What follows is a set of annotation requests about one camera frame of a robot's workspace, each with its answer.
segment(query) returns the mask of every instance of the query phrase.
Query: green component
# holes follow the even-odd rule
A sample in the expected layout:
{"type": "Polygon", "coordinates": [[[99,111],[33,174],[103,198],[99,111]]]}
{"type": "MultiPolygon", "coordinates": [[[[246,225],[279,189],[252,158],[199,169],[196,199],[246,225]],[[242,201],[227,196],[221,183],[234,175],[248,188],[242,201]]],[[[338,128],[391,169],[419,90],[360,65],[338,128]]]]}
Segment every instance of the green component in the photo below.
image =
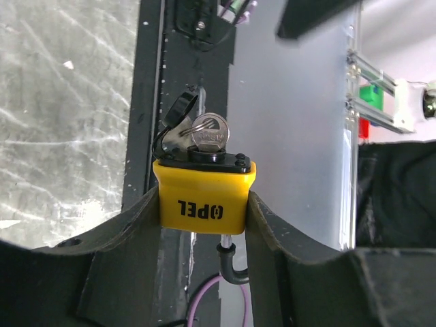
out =
{"type": "Polygon", "coordinates": [[[378,110],[383,111],[384,92],[377,85],[361,87],[360,98],[378,110]]]}
{"type": "Polygon", "coordinates": [[[239,9],[242,7],[243,3],[244,3],[244,0],[233,1],[233,3],[229,7],[230,11],[232,11],[234,13],[239,12],[239,9]]]}

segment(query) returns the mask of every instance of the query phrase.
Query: padlock shackle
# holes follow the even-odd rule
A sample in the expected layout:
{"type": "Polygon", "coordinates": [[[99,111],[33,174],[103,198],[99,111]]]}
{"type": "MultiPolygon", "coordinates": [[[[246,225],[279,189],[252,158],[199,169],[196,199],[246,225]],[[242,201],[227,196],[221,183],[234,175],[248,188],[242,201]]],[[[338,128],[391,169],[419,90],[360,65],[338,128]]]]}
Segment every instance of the padlock shackle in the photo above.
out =
{"type": "Polygon", "coordinates": [[[236,245],[232,245],[227,249],[220,244],[217,245],[219,254],[219,270],[221,276],[231,284],[242,285],[249,282],[248,268],[244,270],[234,270],[233,257],[236,253],[236,245]]]}

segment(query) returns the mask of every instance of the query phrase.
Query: metal rod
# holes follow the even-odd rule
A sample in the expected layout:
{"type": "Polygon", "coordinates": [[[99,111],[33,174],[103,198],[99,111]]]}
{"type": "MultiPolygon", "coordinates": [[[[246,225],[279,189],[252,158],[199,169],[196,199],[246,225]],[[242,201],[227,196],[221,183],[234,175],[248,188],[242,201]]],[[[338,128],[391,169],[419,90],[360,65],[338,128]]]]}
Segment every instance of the metal rod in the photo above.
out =
{"type": "Polygon", "coordinates": [[[360,75],[377,85],[391,96],[395,96],[395,81],[387,75],[383,70],[372,66],[369,61],[356,52],[350,51],[348,54],[348,63],[354,64],[360,70],[360,75]]]}
{"type": "MultiPolygon", "coordinates": [[[[360,50],[360,20],[362,4],[354,6],[347,19],[349,25],[346,29],[348,34],[347,44],[352,52],[360,50]]],[[[347,75],[347,92],[352,97],[359,97],[359,74],[347,75]]],[[[353,249],[356,246],[356,208],[357,208],[357,172],[358,172],[358,137],[359,137],[359,113],[356,110],[347,112],[344,131],[343,146],[343,169],[342,169],[342,209],[341,226],[339,229],[339,244],[341,250],[353,249]]]]}
{"type": "Polygon", "coordinates": [[[221,235],[221,246],[229,249],[232,246],[232,235],[221,235]]]}
{"type": "Polygon", "coordinates": [[[378,110],[376,107],[366,103],[361,99],[349,99],[349,106],[360,113],[360,117],[380,125],[390,131],[398,134],[408,134],[410,131],[394,125],[394,119],[385,112],[378,110]]]}

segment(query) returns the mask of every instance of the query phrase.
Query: black rubber cap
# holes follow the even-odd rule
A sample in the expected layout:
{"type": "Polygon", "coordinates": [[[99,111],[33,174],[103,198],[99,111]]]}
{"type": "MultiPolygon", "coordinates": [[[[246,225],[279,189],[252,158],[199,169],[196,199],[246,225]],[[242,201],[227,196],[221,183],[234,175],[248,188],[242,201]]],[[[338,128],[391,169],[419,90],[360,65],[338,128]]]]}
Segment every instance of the black rubber cap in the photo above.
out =
{"type": "Polygon", "coordinates": [[[225,160],[225,149],[221,149],[216,153],[201,152],[198,147],[191,145],[188,147],[188,159],[192,162],[200,164],[218,164],[225,160]]]}
{"type": "Polygon", "coordinates": [[[198,92],[195,87],[189,87],[177,100],[173,103],[167,112],[163,123],[170,129],[175,128],[189,114],[195,106],[198,98],[198,92]]]}

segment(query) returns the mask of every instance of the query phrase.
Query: white wall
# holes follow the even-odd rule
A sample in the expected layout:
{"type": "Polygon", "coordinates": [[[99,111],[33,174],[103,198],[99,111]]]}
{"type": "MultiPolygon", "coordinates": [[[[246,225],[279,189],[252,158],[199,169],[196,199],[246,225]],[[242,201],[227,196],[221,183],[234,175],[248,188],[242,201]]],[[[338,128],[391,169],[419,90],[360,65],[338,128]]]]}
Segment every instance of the white wall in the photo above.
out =
{"type": "MultiPolygon", "coordinates": [[[[393,78],[436,80],[436,0],[374,0],[364,3],[362,53],[393,78]]],[[[394,100],[385,95],[385,111],[394,100]]],[[[371,142],[436,139],[436,119],[417,126],[417,133],[398,135],[371,127],[371,142]]]]}

